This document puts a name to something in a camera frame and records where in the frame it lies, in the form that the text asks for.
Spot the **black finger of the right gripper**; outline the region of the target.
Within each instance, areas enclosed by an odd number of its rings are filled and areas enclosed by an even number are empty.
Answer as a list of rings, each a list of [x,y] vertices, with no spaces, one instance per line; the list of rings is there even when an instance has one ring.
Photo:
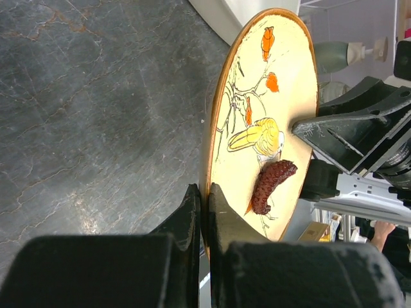
[[[383,101],[387,101],[389,106],[393,107],[401,102],[398,90],[395,86],[368,76],[339,98],[321,104],[317,115],[348,114],[375,107]]]
[[[387,101],[348,114],[297,121],[292,132],[347,174],[377,171],[410,139],[410,88],[401,102]]]

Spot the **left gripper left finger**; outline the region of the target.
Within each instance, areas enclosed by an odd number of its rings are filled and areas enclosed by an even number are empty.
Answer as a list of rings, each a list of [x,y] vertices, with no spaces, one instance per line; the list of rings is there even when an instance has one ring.
[[[200,194],[148,234],[51,235],[19,251],[2,307],[197,307]]]

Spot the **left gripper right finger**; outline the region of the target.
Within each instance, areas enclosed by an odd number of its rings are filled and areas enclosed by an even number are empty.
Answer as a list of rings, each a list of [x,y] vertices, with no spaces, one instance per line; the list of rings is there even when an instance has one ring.
[[[209,194],[213,307],[403,307],[388,260],[356,243],[272,242]]]

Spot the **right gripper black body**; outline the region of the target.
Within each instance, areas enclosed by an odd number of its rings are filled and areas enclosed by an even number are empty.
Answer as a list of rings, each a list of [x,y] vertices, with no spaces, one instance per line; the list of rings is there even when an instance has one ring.
[[[410,199],[410,139],[372,176],[386,180],[389,193],[396,194],[397,199]]]

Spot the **floral ceramic plate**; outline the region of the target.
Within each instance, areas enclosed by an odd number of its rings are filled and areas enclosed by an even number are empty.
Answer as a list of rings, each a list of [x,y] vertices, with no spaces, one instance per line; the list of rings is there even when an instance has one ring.
[[[246,23],[231,45],[207,110],[199,189],[202,234],[211,247],[212,185],[218,185],[247,235],[281,240],[292,218],[312,149],[292,133],[300,119],[318,110],[317,68],[306,25],[293,12],[269,8]],[[296,173],[268,197],[261,216],[249,202],[259,172],[289,160]]]

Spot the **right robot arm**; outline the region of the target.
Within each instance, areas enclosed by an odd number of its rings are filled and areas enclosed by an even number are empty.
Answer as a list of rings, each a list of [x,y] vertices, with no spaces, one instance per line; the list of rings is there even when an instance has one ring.
[[[301,198],[324,210],[410,225],[410,82],[366,77],[293,124],[311,146]]]

